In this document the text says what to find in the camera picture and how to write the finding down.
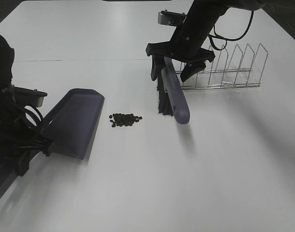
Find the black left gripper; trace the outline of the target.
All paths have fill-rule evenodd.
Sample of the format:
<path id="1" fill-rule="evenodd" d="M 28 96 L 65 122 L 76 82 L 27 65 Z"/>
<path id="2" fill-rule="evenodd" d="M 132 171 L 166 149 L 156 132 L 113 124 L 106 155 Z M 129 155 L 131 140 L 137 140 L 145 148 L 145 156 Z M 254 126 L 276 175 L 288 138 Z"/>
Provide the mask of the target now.
<path id="1" fill-rule="evenodd" d="M 31 153 L 50 156 L 53 140 L 41 135 L 44 118 L 39 108 L 18 104 L 14 87 L 10 84 L 0 89 L 0 168 L 9 164 L 24 175 Z"/>

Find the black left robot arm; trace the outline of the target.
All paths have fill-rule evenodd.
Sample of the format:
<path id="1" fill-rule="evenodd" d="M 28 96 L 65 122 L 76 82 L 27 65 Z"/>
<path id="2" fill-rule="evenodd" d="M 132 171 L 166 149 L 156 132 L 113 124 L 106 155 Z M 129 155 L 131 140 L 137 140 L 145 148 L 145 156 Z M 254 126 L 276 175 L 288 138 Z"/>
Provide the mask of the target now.
<path id="1" fill-rule="evenodd" d="M 39 111 L 47 93 L 12 84 L 15 52 L 0 35 L 0 166 L 10 164 L 19 176 L 29 169 L 32 152 L 49 155 L 52 140 L 41 135 Z"/>

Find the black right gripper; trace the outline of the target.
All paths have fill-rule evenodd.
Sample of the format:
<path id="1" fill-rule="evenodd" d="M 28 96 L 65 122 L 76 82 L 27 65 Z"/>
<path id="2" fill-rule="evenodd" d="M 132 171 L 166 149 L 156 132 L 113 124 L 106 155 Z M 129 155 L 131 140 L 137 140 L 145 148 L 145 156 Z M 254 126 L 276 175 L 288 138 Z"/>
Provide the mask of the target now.
<path id="1" fill-rule="evenodd" d="M 146 55 L 152 56 L 152 81 L 155 81 L 165 68 L 164 57 L 187 63 L 180 75 L 182 82 L 204 70 L 204 61 L 212 62 L 215 59 L 213 51 L 201 48 L 198 41 L 191 40 L 188 34 L 183 35 L 182 32 L 182 26 L 178 26 L 169 41 L 147 44 Z"/>

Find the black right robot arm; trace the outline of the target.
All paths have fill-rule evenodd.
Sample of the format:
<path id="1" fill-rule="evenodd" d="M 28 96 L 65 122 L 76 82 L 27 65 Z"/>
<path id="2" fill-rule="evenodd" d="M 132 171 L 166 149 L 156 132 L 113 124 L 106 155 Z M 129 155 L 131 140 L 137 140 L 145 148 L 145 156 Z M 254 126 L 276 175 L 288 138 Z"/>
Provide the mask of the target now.
<path id="1" fill-rule="evenodd" d="M 165 67 L 165 57 L 185 63 L 181 73 L 182 82 L 204 70 L 205 62 L 213 62 L 215 54 L 203 49 L 202 44 L 209 38 L 211 46 L 215 47 L 213 39 L 223 39 L 218 34 L 210 35 L 219 17 L 229 8 L 254 12 L 263 6 L 264 4 L 258 0 L 196 0 L 187 14 L 160 11 L 158 23 L 176 29 L 169 41 L 147 45 L 146 54 L 152 57 L 151 79 L 154 81 L 158 78 Z"/>

